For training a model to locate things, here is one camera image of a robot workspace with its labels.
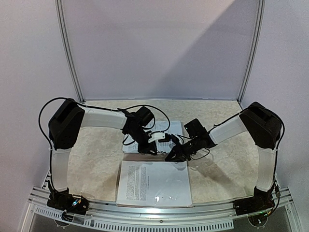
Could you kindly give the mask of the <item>white paper stack remainder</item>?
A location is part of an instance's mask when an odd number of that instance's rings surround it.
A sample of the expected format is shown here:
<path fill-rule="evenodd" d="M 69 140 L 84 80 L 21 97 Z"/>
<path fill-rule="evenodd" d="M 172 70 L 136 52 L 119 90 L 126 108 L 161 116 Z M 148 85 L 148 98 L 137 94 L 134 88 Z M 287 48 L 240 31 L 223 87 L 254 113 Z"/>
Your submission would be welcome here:
<path fill-rule="evenodd" d="M 175 143 L 170 139 L 171 135 L 174 135 L 179 139 L 179 142 L 183 144 L 182 138 L 179 135 L 183 135 L 182 123 L 180 120 L 172 120 L 170 124 L 167 121 L 156 121 L 152 120 L 150 123 L 146 125 L 146 132 L 154 132 L 159 131 L 162 132 L 169 126 L 167 131 L 164 131 L 165 140 L 164 142 L 160 142 L 159 140 L 155 140 L 156 148 L 158 154 L 167 154 L 171 151 L 171 149 L 175 146 Z M 133 138 L 129 135 L 125 140 L 125 145 L 122 146 L 122 151 L 124 153 L 138 153 L 138 143 L 133 142 Z"/>

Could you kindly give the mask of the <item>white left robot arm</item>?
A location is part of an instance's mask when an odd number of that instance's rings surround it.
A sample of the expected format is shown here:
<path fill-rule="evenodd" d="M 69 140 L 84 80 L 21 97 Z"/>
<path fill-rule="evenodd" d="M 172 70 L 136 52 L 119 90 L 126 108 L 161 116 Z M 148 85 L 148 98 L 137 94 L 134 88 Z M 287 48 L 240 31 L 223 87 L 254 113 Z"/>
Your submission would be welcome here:
<path fill-rule="evenodd" d="M 136 112 L 126 109 L 105 109 L 85 106 L 74 99 L 64 99 L 48 123 L 51 149 L 51 186 L 56 191 L 53 202 L 62 210 L 72 205 L 70 196 L 63 191 L 68 189 L 68 163 L 82 127 L 100 127 L 121 130 L 138 144 L 138 152 L 157 155 L 156 143 L 144 127 L 154 118 L 145 106 Z"/>

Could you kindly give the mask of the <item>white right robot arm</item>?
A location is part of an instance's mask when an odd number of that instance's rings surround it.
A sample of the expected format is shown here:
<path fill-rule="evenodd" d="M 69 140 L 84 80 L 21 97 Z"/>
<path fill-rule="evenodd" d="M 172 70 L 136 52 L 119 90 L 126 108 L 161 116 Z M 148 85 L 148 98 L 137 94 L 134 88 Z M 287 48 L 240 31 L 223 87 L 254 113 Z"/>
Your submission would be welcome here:
<path fill-rule="evenodd" d="M 281 118 L 258 102 L 214 125 L 210 130 L 195 118 L 185 124 L 189 140 L 176 144 L 165 157 L 168 162 L 184 162 L 201 149 L 212 149 L 217 145 L 247 133 L 258 152 L 258 176 L 253 196 L 246 200 L 254 211 L 273 205 L 272 191 L 275 187 L 279 144 L 285 132 Z"/>

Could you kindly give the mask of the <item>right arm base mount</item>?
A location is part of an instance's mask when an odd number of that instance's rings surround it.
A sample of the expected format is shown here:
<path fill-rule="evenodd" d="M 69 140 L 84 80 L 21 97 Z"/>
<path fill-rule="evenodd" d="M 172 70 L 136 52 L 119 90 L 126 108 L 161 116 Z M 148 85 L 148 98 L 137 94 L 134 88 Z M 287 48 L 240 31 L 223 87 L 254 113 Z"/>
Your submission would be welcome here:
<path fill-rule="evenodd" d="M 254 189 L 254 194 L 252 197 L 243 198 L 233 201 L 233 209 L 236 211 L 236 215 L 244 215 L 255 212 L 264 212 L 264 216 L 270 216 L 279 206 L 281 193 L 279 191 L 275 192 L 278 199 L 277 204 L 275 204 L 272 191 L 260 191 L 259 189 Z"/>

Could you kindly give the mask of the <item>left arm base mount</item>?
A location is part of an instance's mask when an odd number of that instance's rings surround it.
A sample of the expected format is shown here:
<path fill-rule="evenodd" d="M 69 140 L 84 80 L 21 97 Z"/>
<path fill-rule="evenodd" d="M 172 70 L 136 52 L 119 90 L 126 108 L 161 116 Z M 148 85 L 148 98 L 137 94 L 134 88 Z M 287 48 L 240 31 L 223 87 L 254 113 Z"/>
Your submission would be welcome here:
<path fill-rule="evenodd" d="M 69 194 L 69 189 L 58 191 L 53 188 L 51 181 L 48 181 L 48 189 L 50 195 L 47 201 L 47 206 L 61 210 L 61 219 L 67 222 L 72 222 L 74 215 L 86 215 L 89 209 L 89 200 L 85 197 L 74 197 Z"/>

